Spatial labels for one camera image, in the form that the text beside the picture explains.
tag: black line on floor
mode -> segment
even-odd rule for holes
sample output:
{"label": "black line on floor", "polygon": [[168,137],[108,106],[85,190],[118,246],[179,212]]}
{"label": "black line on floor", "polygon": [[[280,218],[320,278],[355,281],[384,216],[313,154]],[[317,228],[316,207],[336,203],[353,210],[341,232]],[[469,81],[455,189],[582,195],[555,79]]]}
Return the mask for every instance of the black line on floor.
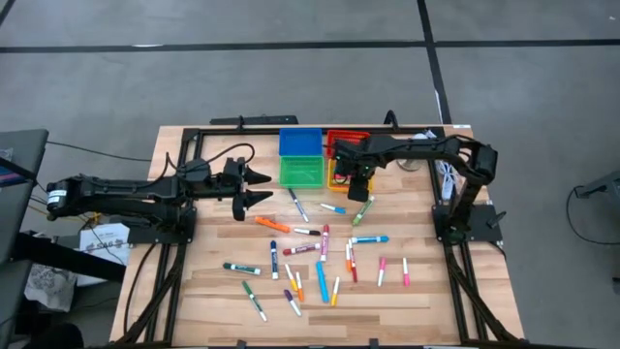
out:
{"label": "black line on floor", "polygon": [[438,41],[436,48],[569,48],[620,46],[620,39]]}
{"label": "black line on floor", "polygon": [[66,46],[66,47],[4,47],[0,53],[102,53],[102,52],[178,52],[178,51],[224,51],[269,50],[309,48],[424,48],[423,41],[327,41],[285,43],[237,43],[237,44],[177,44],[142,46]]}
{"label": "black line on floor", "polygon": [[0,26],[2,26],[2,23],[4,23],[4,20],[9,15],[9,12],[11,11],[11,8],[13,7],[13,4],[15,2],[16,0],[7,0],[7,3],[4,4],[4,7],[2,8],[2,12],[0,12]]}
{"label": "black line on floor", "polygon": [[418,0],[419,18],[424,31],[424,42],[426,43],[426,54],[428,55],[428,63],[430,65],[430,73],[433,77],[433,85],[439,104],[439,118],[443,124],[452,124],[450,116],[450,108],[448,107],[448,96],[444,88],[444,79],[442,78],[442,70],[439,67],[439,58],[437,57],[437,49],[435,49],[435,41],[433,40],[433,32],[430,27],[430,18],[426,9],[426,2]]}

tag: yellow container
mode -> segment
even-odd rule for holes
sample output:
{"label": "yellow container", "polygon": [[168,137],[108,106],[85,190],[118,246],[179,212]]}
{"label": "yellow container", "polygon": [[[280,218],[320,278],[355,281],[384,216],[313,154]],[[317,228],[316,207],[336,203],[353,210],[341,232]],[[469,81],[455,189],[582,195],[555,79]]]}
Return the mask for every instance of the yellow container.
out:
{"label": "yellow container", "polygon": [[[335,191],[335,192],[339,192],[339,193],[346,193],[349,191],[349,184],[338,184],[336,182],[334,182],[334,178],[333,178],[333,171],[336,168],[336,160],[333,159],[329,159],[328,165],[327,165],[327,188],[329,188],[329,190],[331,191]],[[375,177],[373,176],[372,178],[370,178],[370,180],[368,181],[368,192],[372,192],[372,187],[373,187],[373,180],[375,179]]]}

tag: purple marker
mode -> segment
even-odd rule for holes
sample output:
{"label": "purple marker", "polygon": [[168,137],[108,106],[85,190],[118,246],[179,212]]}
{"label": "purple marker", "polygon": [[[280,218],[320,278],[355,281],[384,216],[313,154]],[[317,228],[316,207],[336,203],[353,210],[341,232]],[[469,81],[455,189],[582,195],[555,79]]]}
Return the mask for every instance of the purple marker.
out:
{"label": "purple marker", "polygon": [[293,307],[294,313],[300,317],[301,310],[299,310],[299,307],[297,307],[297,304],[295,304],[295,301],[293,300],[293,296],[291,295],[291,292],[289,292],[289,290],[284,290],[284,296],[286,296],[287,300],[289,300],[289,304]]}

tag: gray table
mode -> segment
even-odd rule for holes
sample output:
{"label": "gray table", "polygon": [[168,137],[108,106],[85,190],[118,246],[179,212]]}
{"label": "gray table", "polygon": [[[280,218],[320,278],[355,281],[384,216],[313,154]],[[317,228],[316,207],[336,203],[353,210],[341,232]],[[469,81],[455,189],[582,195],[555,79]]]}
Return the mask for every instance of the gray table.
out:
{"label": "gray table", "polygon": [[[0,133],[0,149],[12,148],[12,162],[37,174],[41,167],[47,130],[29,130]],[[11,259],[16,235],[19,234],[21,221],[28,208],[28,200],[33,183],[23,183],[0,191],[0,280],[2,280],[2,297],[0,297],[0,348],[9,344],[23,289],[28,279],[32,262],[19,261],[7,263]]]}

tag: blue bin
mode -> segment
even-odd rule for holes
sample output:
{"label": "blue bin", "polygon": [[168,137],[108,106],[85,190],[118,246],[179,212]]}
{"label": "blue bin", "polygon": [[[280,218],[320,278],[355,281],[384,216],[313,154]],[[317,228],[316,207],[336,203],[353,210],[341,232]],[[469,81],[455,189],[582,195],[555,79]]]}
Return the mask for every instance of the blue bin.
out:
{"label": "blue bin", "polygon": [[280,156],[323,156],[321,129],[280,129]]}

